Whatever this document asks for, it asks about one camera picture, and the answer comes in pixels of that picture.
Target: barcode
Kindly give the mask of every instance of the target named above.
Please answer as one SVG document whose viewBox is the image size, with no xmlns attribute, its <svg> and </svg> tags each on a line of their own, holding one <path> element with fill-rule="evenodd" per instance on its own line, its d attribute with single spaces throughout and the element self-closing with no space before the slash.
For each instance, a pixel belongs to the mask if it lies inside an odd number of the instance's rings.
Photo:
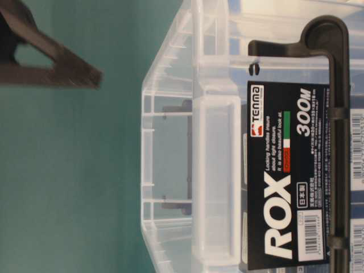
<svg viewBox="0 0 364 273">
<path fill-rule="evenodd" d="M 323 260 L 322 210 L 299 210 L 297 221 L 299 261 Z"/>
<path fill-rule="evenodd" d="M 364 161 L 363 161 L 363 115 L 351 115 L 351 144 L 352 144 L 352 164 L 353 164 L 353 178 L 364 179 Z"/>
<path fill-rule="evenodd" d="M 354 225 L 351 242 L 351 273 L 364 272 L 364 225 Z"/>
<path fill-rule="evenodd" d="M 306 215 L 304 217 L 305 225 L 305 252 L 306 254 L 319 253 L 318 240 L 320 239 L 317 230 L 317 216 Z"/>
</svg>

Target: barcode sticker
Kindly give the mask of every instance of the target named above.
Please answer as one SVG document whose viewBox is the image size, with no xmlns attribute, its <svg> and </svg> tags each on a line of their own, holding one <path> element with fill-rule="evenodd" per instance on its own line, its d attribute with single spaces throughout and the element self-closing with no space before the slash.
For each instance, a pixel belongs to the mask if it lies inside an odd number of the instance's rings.
<svg viewBox="0 0 364 273">
<path fill-rule="evenodd" d="M 323 260 L 322 211 L 299 210 L 297 223 L 299 261 Z"/>
<path fill-rule="evenodd" d="M 351 110 L 351 190 L 364 191 L 364 110 Z"/>
<path fill-rule="evenodd" d="M 364 219 L 351 221 L 351 273 L 364 272 Z"/>
</svg>

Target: black clamp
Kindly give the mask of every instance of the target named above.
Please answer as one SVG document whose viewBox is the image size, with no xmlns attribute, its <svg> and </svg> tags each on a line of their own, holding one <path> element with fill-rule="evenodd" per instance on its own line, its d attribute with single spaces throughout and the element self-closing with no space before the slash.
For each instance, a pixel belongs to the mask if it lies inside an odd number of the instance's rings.
<svg viewBox="0 0 364 273">
<path fill-rule="evenodd" d="M 348 250 L 349 246 L 350 246 L 350 242 L 349 242 L 349 239 L 346 237 L 329 236 L 328 245 L 331 249 Z"/>
<path fill-rule="evenodd" d="M 349 119 L 350 109 L 343 107 L 332 107 L 328 109 L 328 116 L 331 120 Z"/>
</svg>

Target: clear plastic storage box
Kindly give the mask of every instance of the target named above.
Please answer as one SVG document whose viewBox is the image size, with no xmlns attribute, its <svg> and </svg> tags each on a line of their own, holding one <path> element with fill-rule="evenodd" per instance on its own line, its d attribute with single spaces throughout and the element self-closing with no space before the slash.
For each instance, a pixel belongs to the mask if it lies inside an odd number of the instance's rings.
<svg viewBox="0 0 364 273">
<path fill-rule="evenodd" d="M 329 83 L 327 58 L 254 57 L 247 46 L 252 40 L 295 43 L 320 15 L 337 16 L 349 29 L 351 96 L 360 102 L 363 1 L 182 4 L 142 88 L 141 223 L 157 272 L 241 272 L 241 105 L 247 82 Z M 264 73 L 251 76 L 257 61 Z M 328 270 L 320 268 L 302 272 Z"/>
</svg>

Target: tenma logo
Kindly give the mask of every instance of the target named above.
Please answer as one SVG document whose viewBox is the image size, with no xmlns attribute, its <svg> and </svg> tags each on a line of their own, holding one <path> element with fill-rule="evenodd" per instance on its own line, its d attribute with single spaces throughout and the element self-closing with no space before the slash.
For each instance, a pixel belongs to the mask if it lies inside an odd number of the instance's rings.
<svg viewBox="0 0 364 273">
<path fill-rule="evenodd" d="M 252 85 L 250 89 L 250 136 L 264 136 L 264 85 Z"/>
</svg>

